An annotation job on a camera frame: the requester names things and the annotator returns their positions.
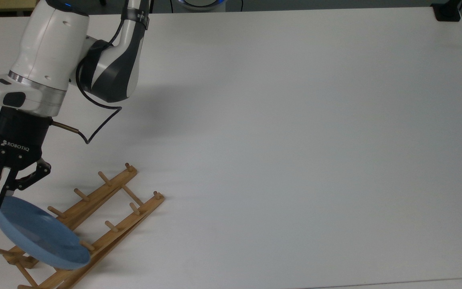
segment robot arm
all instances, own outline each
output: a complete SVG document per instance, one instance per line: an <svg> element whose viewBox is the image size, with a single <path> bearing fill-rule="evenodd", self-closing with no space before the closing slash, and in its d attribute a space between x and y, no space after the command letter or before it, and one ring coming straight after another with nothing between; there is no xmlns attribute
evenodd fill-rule
<svg viewBox="0 0 462 289"><path fill-rule="evenodd" d="M73 71L83 90L107 101L130 96L138 80L138 61L148 23L148 0L127 0L117 46L86 36L88 15L60 0L42 0L30 17L20 53L7 75L0 75L0 191L24 190L49 174L42 144L62 105ZM16 179L33 163L35 172Z"/></svg>

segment black cable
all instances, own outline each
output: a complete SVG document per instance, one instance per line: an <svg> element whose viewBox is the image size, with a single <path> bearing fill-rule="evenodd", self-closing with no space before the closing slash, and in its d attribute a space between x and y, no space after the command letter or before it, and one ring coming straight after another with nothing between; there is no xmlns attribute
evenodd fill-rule
<svg viewBox="0 0 462 289"><path fill-rule="evenodd" d="M79 91L81 91L81 94L90 102L92 102L93 104L95 104L96 106L99 106L100 108L106 108L107 110L115 110L114 113L112 113L105 121L103 121L103 123L101 123L101 125L92 133L92 135L90 136L90 138L86 138L85 135L78 131L77 134L79 134L80 137L82 137L82 139L85 141L85 143L88 145L90 143L90 141L92 141L92 139L95 137L95 135L99 132L99 130L101 130L101 128L103 128L103 126L105 126L106 123L108 123L108 121L110 121L110 119L112 119L112 117L114 117L117 113L119 113L119 111L121 111L122 109L122 106L105 106L104 104L100 104L99 102L91 99L86 93L85 91L83 90L83 88L81 87L81 82L79 82L79 72L81 71L81 67L83 66L83 63L85 62L85 59L82 59L81 62L77 65L77 68L76 68L76 84L77 84L77 88L79 89Z"/></svg>
<svg viewBox="0 0 462 289"><path fill-rule="evenodd" d="M104 46L103 50L110 47L110 45L112 45L113 41L115 41L115 39L117 39L117 36L119 35L119 33L121 32L122 30L122 26L124 24L124 20L121 20L121 23L119 24L119 27L117 28L117 31L115 32L115 34L113 35L113 37L111 38L111 40ZM99 125L99 127L92 133L92 135L87 139L87 137L85 137L85 135L80 132L79 130L77 131L77 134L79 134L79 136L85 141L85 143L88 145L90 143L90 141L92 141L92 139L95 137L95 135L99 132L99 130L101 130L101 128L103 128L103 126L105 126L106 123L108 123L108 121L110 121L110 119L112 119L117 113L119 113L119 111L122 110L122 106L105 106L104 104L100 104L99 102L91 99L86 93L85 91L83 90L82 86L81 86L81 82L79 81L79 73L81 72L81 67L83 66L85 62L85 58L83 58L79 64L77 65L76 67L76 84L77 84L77 88L79 89L79 91L81 92L81 94L90 102L92 102L93 104L95 104L96 106L99 106L100 108L106 108L107 110L115 110L114 113L112 113L105 121L103 121L103 123L101 123L101 125Z"/></svg>

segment blue plate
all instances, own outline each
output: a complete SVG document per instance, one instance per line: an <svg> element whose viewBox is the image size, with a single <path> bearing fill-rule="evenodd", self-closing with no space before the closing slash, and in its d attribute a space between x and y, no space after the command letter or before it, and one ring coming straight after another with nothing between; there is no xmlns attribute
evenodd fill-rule
<svg viewBox="0 0 462 289"><path fill-rule="evenodd" d="M27 201L6 196L0 229L30 256L59 269L78 269L90 261L88 250L62 222Z"/></svg>

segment white table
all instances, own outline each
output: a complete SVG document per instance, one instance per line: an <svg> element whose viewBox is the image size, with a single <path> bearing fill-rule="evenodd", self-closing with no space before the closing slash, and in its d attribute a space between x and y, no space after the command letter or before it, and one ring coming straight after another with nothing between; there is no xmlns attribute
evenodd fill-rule
<svg viewBox="0 0 462 289"><path fill-rule="evenodd" d="M118 22L91 16L89 34ZM0 18L0 73L25 24ZM167 197L80 287L462 278L462 22L431 8L155 14L123 106L89 146L50 128L52 173L16 193L66 209L128 161L132 190ZM55 120L89 133L110 113L70 88ZM129 213L115 198L83 238ZM25 282L0 258L2 271L0 288Z"/></svg>

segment robotiq logo text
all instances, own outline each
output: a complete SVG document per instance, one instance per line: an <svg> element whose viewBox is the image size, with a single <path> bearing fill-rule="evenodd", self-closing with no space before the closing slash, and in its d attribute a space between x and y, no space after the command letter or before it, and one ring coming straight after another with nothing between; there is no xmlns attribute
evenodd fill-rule
<svg viewBox="0 0 462 289"><path fill-rule="evenodd" d="M6 140L3 140L3 142L1 143L1 145L2 145L2 146L9 146L9 147L17 148L17 149L24 150L24 151L27 151L27 152L30 151L30 148L21 146L20 144L16 144L16 143L12 143L12 142L7 142Z"/></svg>

